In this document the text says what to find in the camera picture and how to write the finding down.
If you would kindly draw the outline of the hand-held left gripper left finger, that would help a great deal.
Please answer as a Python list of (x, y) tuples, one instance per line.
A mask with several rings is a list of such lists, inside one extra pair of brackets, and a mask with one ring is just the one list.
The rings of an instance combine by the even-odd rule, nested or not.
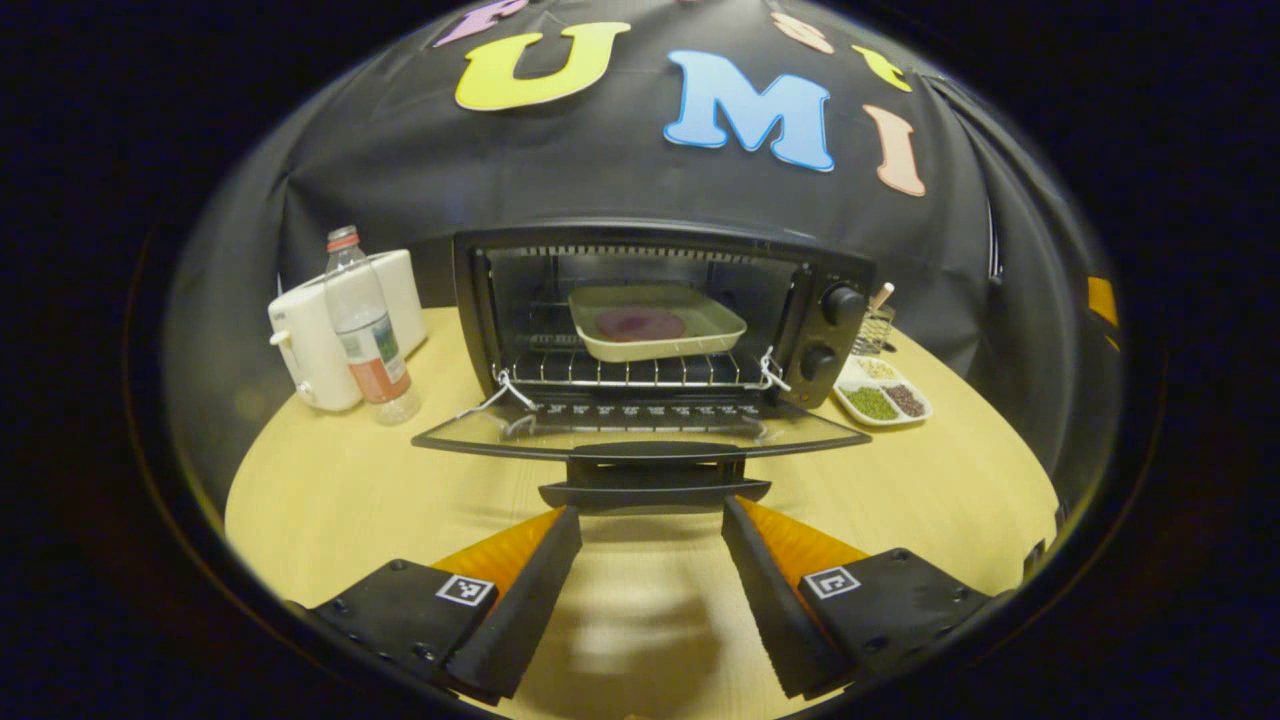
[(579, 510), (553, 509), (430, 565), (392, 559), (310, 624), (421, 684), (511, 698), (581, 547)]

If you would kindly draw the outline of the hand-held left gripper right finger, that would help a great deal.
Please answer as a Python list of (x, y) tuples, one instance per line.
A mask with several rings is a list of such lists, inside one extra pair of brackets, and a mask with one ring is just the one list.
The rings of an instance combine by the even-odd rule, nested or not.
[(722, 536), (787, 697), (904, 674), (991, 602), (910, 550), (867, 553), (741, 496)]

